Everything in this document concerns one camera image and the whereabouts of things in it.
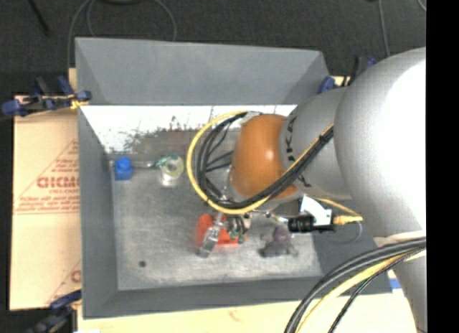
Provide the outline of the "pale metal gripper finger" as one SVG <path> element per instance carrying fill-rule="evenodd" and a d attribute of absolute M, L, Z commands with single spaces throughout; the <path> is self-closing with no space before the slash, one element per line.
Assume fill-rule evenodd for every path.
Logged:
<path fill-rule="evenodd" d="M 211 215 L 201 215 L 197 223 L 197 255 L 206 258 L 219 241 L 220 225 Z"/>

